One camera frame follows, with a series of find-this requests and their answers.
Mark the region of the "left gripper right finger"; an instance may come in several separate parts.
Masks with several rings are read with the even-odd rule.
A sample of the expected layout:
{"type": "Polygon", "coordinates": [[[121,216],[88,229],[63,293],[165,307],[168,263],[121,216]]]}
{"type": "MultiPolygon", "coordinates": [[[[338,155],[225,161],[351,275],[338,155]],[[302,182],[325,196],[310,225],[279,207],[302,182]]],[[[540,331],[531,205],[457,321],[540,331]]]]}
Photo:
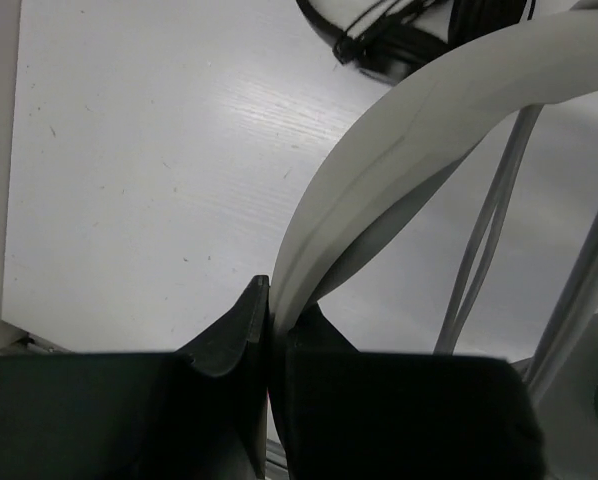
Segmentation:
{"type": "Polygon", "coordinates": [[[356,349],[318,307],[289,331],[271,401],[294,479],[541,479],[526,388],[482,356],[356,349]]]}

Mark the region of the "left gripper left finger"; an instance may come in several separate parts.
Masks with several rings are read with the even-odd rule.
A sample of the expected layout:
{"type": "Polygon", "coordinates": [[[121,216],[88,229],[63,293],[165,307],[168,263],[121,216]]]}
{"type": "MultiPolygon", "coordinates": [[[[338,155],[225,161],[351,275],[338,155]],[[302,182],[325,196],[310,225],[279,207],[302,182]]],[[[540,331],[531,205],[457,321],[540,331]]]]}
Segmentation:
{"type": "Polygon", "coordinates": [[[269,282],[173,352],[0,355],[0,479],[260,479],[269,282]]]}

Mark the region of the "white grey headphones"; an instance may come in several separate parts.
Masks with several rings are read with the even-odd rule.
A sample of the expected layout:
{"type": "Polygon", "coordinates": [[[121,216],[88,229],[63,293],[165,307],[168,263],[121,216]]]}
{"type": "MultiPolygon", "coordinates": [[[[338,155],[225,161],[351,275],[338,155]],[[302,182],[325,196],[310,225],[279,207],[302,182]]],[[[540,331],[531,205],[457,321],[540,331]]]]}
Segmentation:
{"type": "MultiPolygon", "coordinates": [[[[299,317],[383,250],[483,138],[515,114],[450,316],[430,353],[459,356],[458,336],[542,108],[597,91],[598,1],[580,1],[473,40],[377,101],[326,157],[285,232],[269,297],[272,379],[299,317]]],[[[541,479],[598,479],[598,212],[534,354],[509,364],[543,435],[541,479]]]]}

